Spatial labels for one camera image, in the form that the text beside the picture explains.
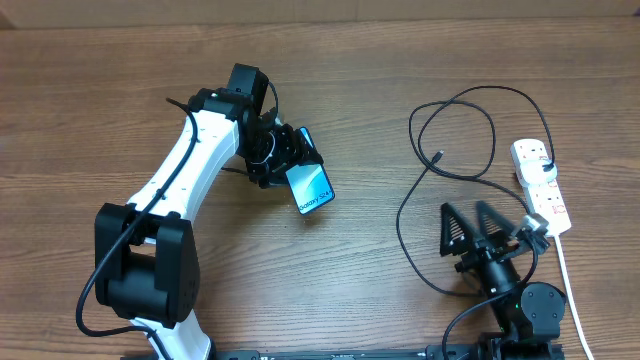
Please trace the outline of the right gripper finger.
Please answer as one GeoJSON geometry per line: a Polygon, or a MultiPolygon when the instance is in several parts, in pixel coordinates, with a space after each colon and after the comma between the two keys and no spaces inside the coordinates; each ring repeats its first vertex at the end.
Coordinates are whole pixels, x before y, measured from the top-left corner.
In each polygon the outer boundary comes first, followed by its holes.
{"type": "Polygon", "coordinates": [[[499,213],[496,209],[484,201],[478,201],[475,205],[477,219],[480,225],[480,233],[486,238],[502,233],[509,237],[516,225],[499,213]]]}
{"type": "Polygon", "coordinates": [[[440,255],[461,255],[469,251],[475,240],[474,225],[450,203],[442,204],[440,211],[440,255]]]}

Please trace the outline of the blue Galaxy S24+ smartphone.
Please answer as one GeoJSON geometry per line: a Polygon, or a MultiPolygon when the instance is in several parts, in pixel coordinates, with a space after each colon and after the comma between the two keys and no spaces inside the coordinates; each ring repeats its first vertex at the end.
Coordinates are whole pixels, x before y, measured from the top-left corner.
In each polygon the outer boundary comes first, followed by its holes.
{"type": "Polygon", "coordinates": [[[285,176],[301,215],[308,215],[335,198],[324,168],[324,159],[316,149],[306,127],[295,131],[300,148],[290,161],[285,176]]]}

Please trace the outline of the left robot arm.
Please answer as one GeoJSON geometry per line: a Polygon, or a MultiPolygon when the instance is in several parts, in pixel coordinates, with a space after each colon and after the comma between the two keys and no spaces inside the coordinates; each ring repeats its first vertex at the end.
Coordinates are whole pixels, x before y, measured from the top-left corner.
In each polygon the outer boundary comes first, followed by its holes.
{"type": "Polygon", "coordinates": [[[194,305],[200,266],[193,222],[216,176],[234,156],[261,188],[287,186],[302,215],[335,193],[305,127],[262,109],[275,86],[258,68],[235,64],[226,86],[202,88],[179,107],[182,133],[149,182],[126,204],[96,215],[95,270],[76,305],[86,335],[139,331],[155,359],[213,359],[216,348],[194,305]]]}

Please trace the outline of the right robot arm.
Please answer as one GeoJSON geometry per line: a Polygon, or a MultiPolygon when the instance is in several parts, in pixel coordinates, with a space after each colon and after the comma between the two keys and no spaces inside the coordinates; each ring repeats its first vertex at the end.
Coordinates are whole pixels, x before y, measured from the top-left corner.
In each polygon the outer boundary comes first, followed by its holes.
{"type": "Polygon", "coordinates": [[[437,359],[562,359],[560,336],[567,296],[556,286],[533,282],[539,256],[549,248],[548,221],[527,214],[516,225],[484,201],[475,205],[474,226],[453,205],[441,206],[441,256],[458,256],[459,273],[477,276],[486,299],[457,315],[441,344],[427,351],[437,359]],[[473,344],[450,345],[453,328],[476,311],[490,307],[500,330],[483,333],[473,344]]]}

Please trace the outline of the white charger plug adapter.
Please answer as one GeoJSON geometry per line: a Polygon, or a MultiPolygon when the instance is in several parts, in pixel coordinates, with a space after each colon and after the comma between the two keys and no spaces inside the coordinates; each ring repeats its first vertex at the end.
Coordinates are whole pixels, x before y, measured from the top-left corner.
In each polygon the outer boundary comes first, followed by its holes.
{"type": "Polygon", "coordinates": [[[538,159],[520,163],[517,174],[519,183],[527,188],[554,181],[558,175],[558,169],[549,159],[538,159]]]}

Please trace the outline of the white power strip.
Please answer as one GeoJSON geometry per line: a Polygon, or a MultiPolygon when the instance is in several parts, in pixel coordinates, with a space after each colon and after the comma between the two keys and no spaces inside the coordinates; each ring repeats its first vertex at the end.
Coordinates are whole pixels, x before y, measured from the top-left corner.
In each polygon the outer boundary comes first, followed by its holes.
{"type": "MultiPolygon", "coordinates": [[[[517,179],[517,168],[520,163],[538,159],[549,159],[551,161],[551,157],[544,143],[537,139],[521,139],[515,141],[510,147],[510,153],[517,179]]],[[[529,209],[534,213],[542,215],[549,222],[548,237],[559,236],[571,228],[571,221],[557,182],[557,177],[548,184],[527,188],[522,186],[522,188],[529,209]]]]}

